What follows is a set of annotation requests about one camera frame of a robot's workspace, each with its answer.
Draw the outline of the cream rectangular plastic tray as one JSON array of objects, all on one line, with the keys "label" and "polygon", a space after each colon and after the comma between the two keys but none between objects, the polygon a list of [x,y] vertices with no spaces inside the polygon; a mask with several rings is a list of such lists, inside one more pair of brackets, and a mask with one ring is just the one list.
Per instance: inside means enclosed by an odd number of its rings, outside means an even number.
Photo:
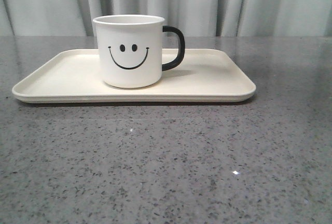
[{"label": "cream rectangular plastic tray", "polygon": [[187,49],[183,62],[165,71],[154,85],[121,89],[100,76],[96,49],[57,54],[12,88],[26,103],[241,102],[255,84],[220,50]]}]

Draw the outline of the white smiley mug black handle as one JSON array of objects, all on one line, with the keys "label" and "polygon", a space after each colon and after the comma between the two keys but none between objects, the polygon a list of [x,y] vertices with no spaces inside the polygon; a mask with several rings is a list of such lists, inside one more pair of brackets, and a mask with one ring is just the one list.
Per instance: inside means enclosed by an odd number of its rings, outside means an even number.
[{"label": "white smiley mug black handle", "polygon": [[[165,19],[151,15],[111,15],[93,19],[103,81],[117,88],[141,88],[161,79],[162,72],[181,64],[185,39]],[[171,32],[178,38],[174,60],[162,63],[162,35]]]}]

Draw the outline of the grey-white pleated curtain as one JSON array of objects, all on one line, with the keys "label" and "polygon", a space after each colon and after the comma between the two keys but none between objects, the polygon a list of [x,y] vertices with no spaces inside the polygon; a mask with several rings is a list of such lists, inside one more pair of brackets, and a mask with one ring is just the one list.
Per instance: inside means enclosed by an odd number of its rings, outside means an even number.
[{"label": "grey-white pleated curtain", "polygon": [[93,36],[104,15],[165,18],[186,36],[330,36],[331,0],[1,0],[3,36]]}]

